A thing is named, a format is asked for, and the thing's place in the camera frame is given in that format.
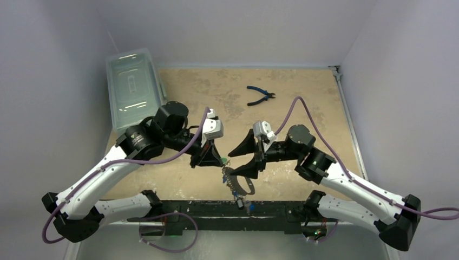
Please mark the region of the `metal keyring plate with keys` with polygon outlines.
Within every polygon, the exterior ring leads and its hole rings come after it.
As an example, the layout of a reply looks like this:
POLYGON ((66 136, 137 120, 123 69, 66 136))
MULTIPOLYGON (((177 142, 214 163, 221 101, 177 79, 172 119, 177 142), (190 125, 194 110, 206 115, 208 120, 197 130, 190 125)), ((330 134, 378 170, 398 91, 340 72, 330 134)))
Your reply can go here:
POLYGON ((245 177, 244 180, 248 186, 248 191, 245 190, 238 181, 238 176, 231 175, 231 161, 225 157, 222 158, 222 183, 225 184, 231 191, 234 201, 239 210, 245 210, 247 214, 251 214, 255 205, 247 199, 247 196, 255 194, 255 187, 250 178, 245 177))

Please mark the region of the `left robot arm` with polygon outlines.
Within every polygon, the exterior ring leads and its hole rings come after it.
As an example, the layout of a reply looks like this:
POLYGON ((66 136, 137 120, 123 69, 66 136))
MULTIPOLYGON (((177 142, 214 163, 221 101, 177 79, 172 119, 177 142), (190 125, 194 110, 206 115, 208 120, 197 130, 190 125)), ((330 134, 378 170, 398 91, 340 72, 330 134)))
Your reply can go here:
POLYGON ((42 230, 42 239, 53 225, 60 240, 81 242, 99 228, 121 220, 164 219, 163 203, 152 190, 124 198, 105 200, 116 184, 143 165, 163 165, 190 156, 190 167, 222 167, 215 140, 224 134, 224 125, 215 110, 206 108, 196 131, 188 125, 188 108, 170 101, 153 116, 128 127, 114 146, 87 174, 66 190, 49 192, 42 197, 50 213, 42 230))

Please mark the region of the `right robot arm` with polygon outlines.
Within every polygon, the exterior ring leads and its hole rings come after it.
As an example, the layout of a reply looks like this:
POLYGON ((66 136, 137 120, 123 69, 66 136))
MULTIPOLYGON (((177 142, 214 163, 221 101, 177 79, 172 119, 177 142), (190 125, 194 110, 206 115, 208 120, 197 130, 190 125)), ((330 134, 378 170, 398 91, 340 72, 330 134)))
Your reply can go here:
POLYGON ((286 138, 277 136, 266 121, 258 121, 229 157, 253 154, 232 175, 257 179, 267 163, 296 160, 294 170, 306 181, 333 189, 348 197, 347 201, 314 191, 304 205, 310 220, 320 217, 339 219, 369 229, 387 245, 408 251, 420 222, 415 211, 421 201, 409 194, 405 197, 384 190, 340 166, 335 158, 314 146, 316 138, 304 125, 289 128, 286 138))

